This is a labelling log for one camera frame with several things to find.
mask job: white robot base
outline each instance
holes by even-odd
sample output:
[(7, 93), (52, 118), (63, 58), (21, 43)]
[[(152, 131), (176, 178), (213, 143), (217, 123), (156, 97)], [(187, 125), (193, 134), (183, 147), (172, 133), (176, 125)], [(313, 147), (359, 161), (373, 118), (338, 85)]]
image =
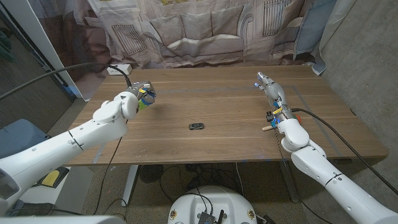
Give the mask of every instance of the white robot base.
[[(210, 202), (198, 195), (197, 189), (188, 191), (179, 197), (172, 205), (169, 213), (168, 224), (189, 224), (189, 223), (210, 223), (204, 221), (202, 215), (213, 219), (213, 222), (222, 224), (256, 224), (256, 214), (253, 206), (242, 195), (222, 186), (203, 186), (199, 187), (200, 195), (207, 197), (213, 205), (211, 213)], [(219, 222), (221, 210), (224, 211), (222, 222)]]

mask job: cable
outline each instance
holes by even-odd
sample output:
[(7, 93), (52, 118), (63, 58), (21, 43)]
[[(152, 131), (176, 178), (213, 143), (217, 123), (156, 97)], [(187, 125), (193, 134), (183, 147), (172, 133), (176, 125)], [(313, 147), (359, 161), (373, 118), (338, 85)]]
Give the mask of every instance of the cable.
[[(174, 167), (175, 167), (175, 168), (178, 168), (178, 170), (180, 171), (180, 184), (181, 184), (182, 188), (185, 190), (185, 188), (183, 187), (183, 184), (181, 183), (181, 169), (180, 169), (179, 167), (177, 167), (177, 166), (171, 166), (171, 167), (167, 168), (166, 170), (164, 170), (164, 171), (163, 171), (163, 174), (165, 174), (167, 170), (169, 170), (169, 169), (171, 169), (171, 168), (174, 168)], [(167, 195), (167, 193), (166, 193), (165, 190), (163, 189), (163, 186), (162, 186), (162, 177), (163, 177), (163, 174), (160, 176), (160, 179), (159, 179), (160, 189), (162, 190), (163, 194), (164, 194), (172, 203), (174, 203), (174, 201)], [(195, 194), (195, 193), (185, 193), (185, 194), (183, 194), (183, 195), (181, 195), (181, 196), (184, 196), (184, 195), (197, 195), (197, 196), (200, 196), (201, 199), (203, 200), (203, 203), (205, 204), (205, 212), (206, 212), (206, 213), (207, 213), (207, 206), (206, 206), (206, 202), (204, 201), (203, 198), (207, 199), (207, 201), (209, 201), (209, 203), (210, 203), (210, 205), (211, 205), (210, 215), (213, 214), (213, 204), (211, 203), (211, 201), (210, 201), (207, 197), (205, 197), (205, 196), (203, 196), (203, 195), (200, 194), (198, 188), (197, 188), (197, 190), (198, 190), (198, 194)]]
[(32, 79), (32, 80), (30, 80), (28, 82), (25, 82), (24, 84), (22, 84), (22, 85), (14, 88), (14, 89), (8, 91), (7, 93), (1, 95), (0, 96), (0, 100), (5, 99), (9, 95), (11, 95), (11, 94), (13, 94), (13, 93), (15, 93), (15, 92), (27, 87), (27, 86), (29, 86), (32, 83), (35, 83), (35, 82), (37, 82), (37, 81), (39, 81), (39, 80), (41, 80), (41, 79), (43, 79), (43, 78), (45, 78), (47, 76), (50, 76), (50, 75), (53, 75), (53, 74), (56, 74), (58, 72), (62, 72), (62, 71), (65, 71), (65, 70), (74, 69), (74, 68), (81, 68), (81, 67), (86, 67), (86, 66), (90, 66), (90, 65), (103, 65), (103, 66), (107, 66), (109, 68), (113, 68), (113, 69), (117, 70), (118, 72), (122, 73), (122, 75), (126, 79), (127, 87), (132, 87), (129, 77), (127, 77), (127, 75), (122, 70), (120, 70), (118, 67), (113, 66), (113, 65), (104, 64), (104, 63), (89, 62), (89, 63), (81, 63), (81, 64), (78, 64), (78, 65), (67, 66), (65, 68), (56, 69), (54, 71), (48, 72), (46, 74), (43, 74), (43, 75), (41, 75), (39, 77), (36, 77), (36, 78), (34, 78), (34, 79)]
[(239, 175), (239, 171), (238, 171), (238, 163), (237, 163), (237, 162), (235, 162), (235, 164), (236, 164), (236, 172), (238, 173), (239, 181), (240, 181), (240, 183), (241, 183), (241, 188), (242, 188), (242, 196), (244, 197), (244, 191), (243, 191), (242, 179), (241, 179), (241, 176)]
[(121, 216), (124, 218), (124, 221), (126, 221), (126, 222), (127, 222), (127, 218), (126, 218), (126, 216), (125, 216), (125, 215), (123, 215), (122, 213), (114, 213), (114, 214), (112, 214), (112, 215), (121, 215)]
[(311, 210), (311, 208), (309, 208), (301, 199), (300, 199), (300, 201), (301, 201), (301, 203), (303, 203), (303, 205), (304, 205), (308, 210), (310, 210), (310, 212), (312, 212), (314, 215), (316, 215), (320, 220), (324, 221), (325, 223), (332, 224), (331, 222), (329, 222), (328, 220), (326, 220), (326, 219), (320, 217), (320, 216), (319, 216), (318, 214), (316, 214), (313, 210)]
[(259, 216), (259, 215), (257, 215), (257, 214), (256, 214), (256, 217), (259, 218), (259, 219), (261, 219), (261, 220), (263, 220), (263, 221), (266, 221), (266, 223), (268, 222), (265, 218), (262, 218), (261, 216)]
[(103, 212), (102, 214), (105, 215), (105, 213), (108, 211), (108, 209), (118, 200), (122, 200), (124, 202), (125, 205), (127, 205), (126, 201), (123, 198), (117, 198), (115, 200), (113, 200), (113, 202), (105, 209), (105, 212)]
[(183, 184), (181, 183), (181, 169), (180, 169), (178, 166), (171, 166), (171, 167), (167, 168), (166, 170), (164, 170), (164, 171), (163, 171), (163, 174), (160, 176), (159, 185), (160, 185), (160, 189), (162, 189), (162, 191), (163, 191), (163, 194), (166, 195), (166, 197), (167, 197), (172, 203), (174, 203), (174, 201), (166, 194), (166, 192), (164, 191), (163, 186), (162, 186), (162, 177), (163, 177), (163, 175), (166, 173), (166, 171), (168, 171), (168, 170), (171, 169), (171, 168), (177, 168), (177, 169), (179, 170), (179, 172), (180, 172), (180, 184), (181, 184), (181, 187), (182, 187), (184, 190), (186, 190), (185, 187), (183, 186)]
[(119, 144), (120, 144), (121, 141), (122, 141), (122, 137), (120, 137), (119, 142), (118, 142), (118, 145), (116, 146), (116, 149), (115, 149), (114, 152), (113, 152), (113, 155), (112, 155), (112, 157), (111, 157), (111, 160), (109, 161), (108, 166), (106, 167), (106, 170), (105, 170), (105, 173), (104, 173), (104, 177), (103, 177), (102, 183), (101, 183), (101, 188), (99, 189), (99, 196), (98, 196), (97, 206), (96, 206), (96, 208), (95, 208), (95, 211), (94, 211), (93, 215), (95, 215), (95, 214), (97, 213), (97, 211), (98, 211), (98, 207), (99, 207), (100, 201), (101, 201), (102, 188), (104, 187), (105, 176), (106, 176), (106, 173), (108, 172), (109, 167), (111, 166), (113, 157), (114, 157), (114, 155), (116, 154), (116, 151), (118, 150)]
[(396, 195), (398, 195), (398, 190), (392, 186), (381, 174), (379, 174), (378, 171), (376, 171), (375, 169), (373, 169), (372, 166), (370, 166), (364, 159), (363, 157), (339, 134), (339, 132), (337, 132), (330, 124), (328, 124), (326, 121), (324, 121), (323, 119), (321, 119), (320, 117), (318, 117), (317, 115), (304, 110), (304, 109), (300, 109), (300, 108), (293, 108), (291, 109), (292, 112), (297, 112), (297, 111), (302, 111), (304, 113), (307, 113), (311, 116), (313, 116), (314, 118), (316, 118), (317, 120), (319, 120), (320, 122), (322, 122), (324, 125), (326, 125), (328, 128), (330, 128), (336, 135), (337, 137), (339, 137), (344, 144), (346, 144), (346, 146), (379, 178), (381, 179), (381, 181), (383, 181)]
[(62, 209), (56, 209), (56, 208), (51, 208), (51, 209), (39, 209), (39, 208), (20, 208), (20, 209), (13, 209), (13, 210), (8, 210), (7, 212), (16, 212), (16, 211), (22, 211), (22, 210), (35, 210), (35, 211), (54, 211), (54, 212), (63, 212), (63, 213), (69, 213), (72, 215), (83, 215), (77, 212), (71, 212), (71, 211), (66, 211)]
[(184, 196), (184, 195), (196, 195), (196, 196), (204, 197), (205, 199), (207, 199), (207, 201), (209, 201), (209, 203), (210, 203), (210, 205), (211, 205), (210, 215), (213, 214), (213, 204), (211, 203), (211, 201), (210, 201), (206, 196), (204, 196), (204, 195), (199, 195), (199, 194), (195, 194), (195, 193), (185, 193), (185, 194), (183, 194), (183, 195), (181, 195), (181, 196)]
[(206, 206), (206, 202), (205, 199), (203, 199), (203, 197), (201, 196), (200, 192), (199, 192), (199, 188), (197, 188), (198, 194), (200, 195), (201, 200), (203, 201), (203, 203), (205, 204), (205, 213), (207, 214), (207, 206)]

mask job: yellow tag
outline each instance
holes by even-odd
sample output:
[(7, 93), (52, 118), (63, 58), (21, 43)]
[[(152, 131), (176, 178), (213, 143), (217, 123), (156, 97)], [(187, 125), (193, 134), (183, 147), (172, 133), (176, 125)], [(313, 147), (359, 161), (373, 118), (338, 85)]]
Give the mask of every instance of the yellow tag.
[(54, 186), (55, 181), (57, 180), (60, 172), (58, 170), (51, 171), (47, 176), (45, 176), (44, 180), (42, 181), (42, 185), (46, 186)]
[(274, 112), (272, 112), (273, 114), (277, 114), (277, 113), (279, 113), (279, 112), (281, 112), (282, 111), (282, 108), (279, 108), (279, 109), (277, 109), (277, 110), (275, 110)]

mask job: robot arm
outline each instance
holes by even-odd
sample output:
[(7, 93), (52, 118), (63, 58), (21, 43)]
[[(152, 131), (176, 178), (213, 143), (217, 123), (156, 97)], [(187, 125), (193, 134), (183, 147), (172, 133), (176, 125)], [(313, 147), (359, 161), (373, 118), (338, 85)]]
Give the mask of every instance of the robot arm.
[(264, 86), (257, 83), (254, 85), (264, 91), (271, 106), (275, 106), (275, 111), (272, 112), (273, 125), (277, 126), (281, 134), (285, 134), (281, 145), (292, 153), (294, 165), (322, 184), (356, 222), (397, 223), (398, 214), (380, 204), (326, 159), (324, 150), (293, 119), (282, 87), (261, 72), (257, 77)]
[(139, 108), (155, 101), (150, 82), (135, 83), (105, 101), (93, 119), (20, 153), (0, 159), (0, 199), (11, 207), (40, 178), (95, 145), (127, 133), (125, 119), (133, 119)]

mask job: table surface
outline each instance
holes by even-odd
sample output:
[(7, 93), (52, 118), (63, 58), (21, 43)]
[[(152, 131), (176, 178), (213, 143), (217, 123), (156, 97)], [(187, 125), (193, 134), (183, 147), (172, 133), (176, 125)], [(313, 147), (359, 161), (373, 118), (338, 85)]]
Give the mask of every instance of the table surface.
[[(128, 133), (105, 145), (96, 165), (179, 164), (197, 162), (280, 161), (275, 132), (264, 93), (254, 88), (258, 71), (270, 76), (285, 91), (289, 108), (310, 110), (330, 123), (363, 157), (384, 157), (387, 149), (357, 118), (333, 90), (313, 74), (309, 66), (218, 67), (135, 70), (132, 82), (150, 80), (157, 91), (155, 103), (127, 122)], [(70, 128), (92, 118), (103, 101), (126, 89), (122, 76), (109, 76)], [(355, 155), (326, 126), (298, 112), (310, 138), (329, 159)], [(204, 123), (202, 130), (189, 130)], [(92, 166), (94, 147), (67, 163)], [(282, 149), (283, 157), (290, 154)]]

